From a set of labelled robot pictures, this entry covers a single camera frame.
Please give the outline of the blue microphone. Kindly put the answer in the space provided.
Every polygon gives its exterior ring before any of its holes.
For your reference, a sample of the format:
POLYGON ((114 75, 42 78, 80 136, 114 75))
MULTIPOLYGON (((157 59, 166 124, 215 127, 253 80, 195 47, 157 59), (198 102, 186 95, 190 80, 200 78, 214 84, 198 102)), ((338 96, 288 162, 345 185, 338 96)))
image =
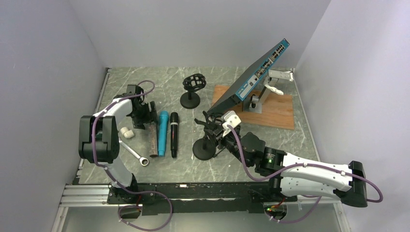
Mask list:
POLYGON ((158 134, 158 156, 164 157, 167 141, 167 127, 169 114, 167 111, 161 111, 159 115, 159 134, 158 134))

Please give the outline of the black clip microphone stand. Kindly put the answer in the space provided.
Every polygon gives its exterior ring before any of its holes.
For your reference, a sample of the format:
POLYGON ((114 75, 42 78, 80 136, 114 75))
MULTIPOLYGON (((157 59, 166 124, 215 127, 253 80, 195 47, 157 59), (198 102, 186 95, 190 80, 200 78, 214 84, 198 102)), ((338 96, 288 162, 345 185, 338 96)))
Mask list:
POLYGON ((207 133, 198 139, 192 147, 193 155, 202 161, 210 160, 216 153, 216 145, 207 133))

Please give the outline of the black microphone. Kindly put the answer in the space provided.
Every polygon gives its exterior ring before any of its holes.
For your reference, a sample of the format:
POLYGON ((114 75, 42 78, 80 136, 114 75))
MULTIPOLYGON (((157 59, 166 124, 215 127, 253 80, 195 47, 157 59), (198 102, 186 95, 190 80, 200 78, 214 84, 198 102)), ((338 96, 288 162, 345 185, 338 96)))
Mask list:
POLYGON ((172 112, 170 114, 170 150, 172 158, 177 158, 178 151, 178 127, 179 127, 179 116, 177 112, 172 112))

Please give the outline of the silver head glitter microphone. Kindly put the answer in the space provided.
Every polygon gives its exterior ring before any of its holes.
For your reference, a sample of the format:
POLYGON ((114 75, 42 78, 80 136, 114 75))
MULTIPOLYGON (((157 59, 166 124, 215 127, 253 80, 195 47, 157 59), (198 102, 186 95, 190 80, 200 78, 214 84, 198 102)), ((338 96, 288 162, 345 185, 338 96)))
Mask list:
POLYGON ((158 157, 158 142, 157 142, 157 124, 150 123, 148 125, 149 135, 149 156, 151 158, 158 157))

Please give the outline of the black round base stand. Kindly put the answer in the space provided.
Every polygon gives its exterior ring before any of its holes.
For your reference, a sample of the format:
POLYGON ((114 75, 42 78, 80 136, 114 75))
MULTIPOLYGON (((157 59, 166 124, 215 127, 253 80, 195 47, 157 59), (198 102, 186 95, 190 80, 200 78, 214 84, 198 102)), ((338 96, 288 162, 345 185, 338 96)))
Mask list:
POLYGON ((182 85, 187 92, 182 94, 180 98, 181 106, 186 109, 196 108, 201 101, 196 92, 206 86, 205 76, 200 73, 195 73, 186 77, 182 85))

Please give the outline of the black tripod shock mount stand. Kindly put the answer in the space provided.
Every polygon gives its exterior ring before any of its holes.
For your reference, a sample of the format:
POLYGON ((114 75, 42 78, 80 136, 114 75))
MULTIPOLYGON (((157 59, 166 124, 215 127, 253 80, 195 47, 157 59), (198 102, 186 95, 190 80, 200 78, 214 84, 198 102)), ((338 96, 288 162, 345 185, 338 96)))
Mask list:
POLYGON ((216 153, 214 157, 218 155, 218 129, 222 128, 222 113, 210 113, 203 111, 205 121, 195 119, 195 123, 204 126, 204 135, 207 133, 216 145, 216 153))

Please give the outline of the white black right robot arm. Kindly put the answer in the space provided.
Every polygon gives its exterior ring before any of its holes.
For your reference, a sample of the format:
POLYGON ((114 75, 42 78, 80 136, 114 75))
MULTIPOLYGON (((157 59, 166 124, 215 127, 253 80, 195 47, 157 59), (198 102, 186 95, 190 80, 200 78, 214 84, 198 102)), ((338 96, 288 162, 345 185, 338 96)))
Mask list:
POLYGON ((309 195, 334 198, 358 208, 370 202, 365 169, 359 161, 331 164, 309 160, 267 147, 251 132, 240 137, 231 129, 224 130, 218 142, 243 164, 245 171, 254 168, 259 177, 252 176, 252 180, 269 181, 266 194, 273 201, 283 196, 309 195))

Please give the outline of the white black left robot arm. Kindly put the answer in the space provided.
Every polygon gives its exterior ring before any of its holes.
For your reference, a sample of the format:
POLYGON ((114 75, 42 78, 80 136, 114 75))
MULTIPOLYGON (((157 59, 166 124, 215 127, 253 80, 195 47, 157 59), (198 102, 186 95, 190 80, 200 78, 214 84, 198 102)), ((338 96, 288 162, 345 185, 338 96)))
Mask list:
POLYGON ((116 95, 112 102, 91 116, 82 116, 79 123, 78 152, 82 159, 102 168, 120 190, 120 197, 127 203, 138 199, 138 183, 133 173, 119 157, 118 125, 130 117, 135 129, 148 130, 157 136, 158 115, 154 101, 145 102, 145 91, 140 84, 127 85, 126 92, 116 95))

